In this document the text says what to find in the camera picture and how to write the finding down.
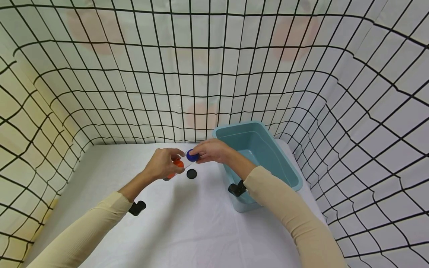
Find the beige sleeve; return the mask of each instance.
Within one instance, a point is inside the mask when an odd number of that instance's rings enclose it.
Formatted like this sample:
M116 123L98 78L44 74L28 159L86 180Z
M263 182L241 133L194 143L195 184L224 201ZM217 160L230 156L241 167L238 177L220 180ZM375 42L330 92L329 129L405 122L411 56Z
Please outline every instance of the beige sleeve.
M292 235L303 268L347 267L329 229L286 183L258 166L244 185L250 196L268 208Z
M128 212L130 203L114 192L55 238L27 268L76 268Z

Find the white table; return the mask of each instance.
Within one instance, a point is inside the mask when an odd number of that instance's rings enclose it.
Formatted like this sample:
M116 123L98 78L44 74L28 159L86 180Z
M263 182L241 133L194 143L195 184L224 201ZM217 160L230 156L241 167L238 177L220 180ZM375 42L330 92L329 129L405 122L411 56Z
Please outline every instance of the white table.
M277 141L299 170L287 144ZM193 146L93 146L84 155L26 264L68 225L140 172L156 148L188 150ZM193 180L185 172L144 189L136 201L143 200L147 208L137 217L127 213L81 267L301 267L291 236L266 208L247 213L233 209L222 181L222 165L193 164L191 168L198 172ZM306 183L298 193L324 221Z

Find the blue bottle cap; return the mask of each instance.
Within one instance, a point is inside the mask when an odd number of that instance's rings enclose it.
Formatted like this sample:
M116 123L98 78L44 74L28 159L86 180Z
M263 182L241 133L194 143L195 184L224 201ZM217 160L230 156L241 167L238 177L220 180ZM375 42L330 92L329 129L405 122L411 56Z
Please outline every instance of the blue bottle cap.
M190 155L190 154L189 154L189 152L190 152L190 151L192 151L192 150L189 150L189 151L187 151L187 152L186 152L186 158L187 158L189 161L191 161L191 162L195 162L195 161L197 161L197 160L198 160L198 158L199 158L199 154Z

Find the plastic bin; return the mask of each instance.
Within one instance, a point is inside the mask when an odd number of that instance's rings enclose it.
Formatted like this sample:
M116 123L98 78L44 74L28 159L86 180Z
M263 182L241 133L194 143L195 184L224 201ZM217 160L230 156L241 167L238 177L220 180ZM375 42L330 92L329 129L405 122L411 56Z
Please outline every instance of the plastic bin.
M301 176L261 122L249 121L220 126L213 130L213 137L240 152L255 165L263 166L295 191L301 189ZM227 174L224 182L228 189L230 184L238 184L241 179L227 165L224 165L224 168ZM232 194L229 196L234 209L238 212L261 207L247 192L239 197Z

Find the black clamp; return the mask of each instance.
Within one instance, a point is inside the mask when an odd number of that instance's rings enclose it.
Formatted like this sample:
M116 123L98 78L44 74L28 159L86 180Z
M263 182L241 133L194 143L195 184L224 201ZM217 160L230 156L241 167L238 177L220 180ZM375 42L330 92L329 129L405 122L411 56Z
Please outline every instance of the black clamp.
M134 216L138 216L140 212L146 208L146 203L142 200L138 201L137 204L133 202L128 212L130 212Z
M228 187L228 192L230 192L231 194L233 194L236 197L239 197L240 195L242 195L245 191L246 191L246 186L244 186L243 180L241 180L239 182L239 184L231 184Z

